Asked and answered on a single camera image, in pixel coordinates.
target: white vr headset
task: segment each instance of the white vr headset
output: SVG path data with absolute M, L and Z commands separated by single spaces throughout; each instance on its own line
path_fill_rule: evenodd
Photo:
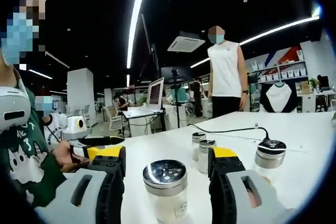
M 0 134 L 14 125 L 27 123 L 29 119 L 31 105 L 21 78 L 18 87 L 0 87 Z

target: white pillar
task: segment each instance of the white pillar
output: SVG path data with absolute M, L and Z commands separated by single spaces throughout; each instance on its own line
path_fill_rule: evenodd
M 68 105 L 71 111 L 89 107 L 88 126 L 96 124 L 95 95 L 93 93 L 93 74 L 87 68 L 68 72 Z
M 105 99 L 105 106 L 112 107 L 112 91 L 111 89 L 104 89 L 104 99 Z

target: floor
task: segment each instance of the floor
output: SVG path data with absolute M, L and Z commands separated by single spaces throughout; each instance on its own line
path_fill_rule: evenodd
M 190 116 L 188 118 L 188 124 L 195 124 L 195 123 L 201 123 L 208 120 L 207 118 L 197 118 L 194 116 Z M 109 129 L 109 122 L 102 122 L 101 114 L 97 114 L 97 124 L 92 127 L 91 134 L 93 136 L 113 136 L 118 135 L 119 131 L 111 131 Z

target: hand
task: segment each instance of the hand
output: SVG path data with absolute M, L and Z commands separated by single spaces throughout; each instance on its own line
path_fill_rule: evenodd
M 240 99 L 239 111 L 243 111 L 247 102 L 247 94 L 243 93 Z
M 53 150 L 52 153 L 56 161 L 60 166 L 64 166 L 67 164 L 73 164 L 71 159 L 71 151 L 70 151 L 70 144 L 66 140 L 62 140 L 59 145 Z M 72 154 L 72 156 L 76 159 L 79 159 L 81 162 L 85 160 L 84 157 L 80 157 L 78 155 Z

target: white sleeveless shirt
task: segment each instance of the white sleeveless shirt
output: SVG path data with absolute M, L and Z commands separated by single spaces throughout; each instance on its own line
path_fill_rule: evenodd
M 208 48 L 213 70 L 214 97 L 242 97 L 242 85 L 238 72 L 239 43 L 225 41 Z

